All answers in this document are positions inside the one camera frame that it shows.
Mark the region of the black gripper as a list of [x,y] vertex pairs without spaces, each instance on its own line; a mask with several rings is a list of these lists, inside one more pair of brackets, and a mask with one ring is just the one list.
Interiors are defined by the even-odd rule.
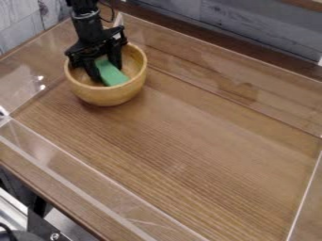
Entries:
[[76,43],[65,50],[72,66],[83,67],[93,81],[100,82],[95,59],[108,56],[109,62],[121,69],[121,47],[127,44],[124,27],[103,27],[99,0],[65,0],[77,36]]

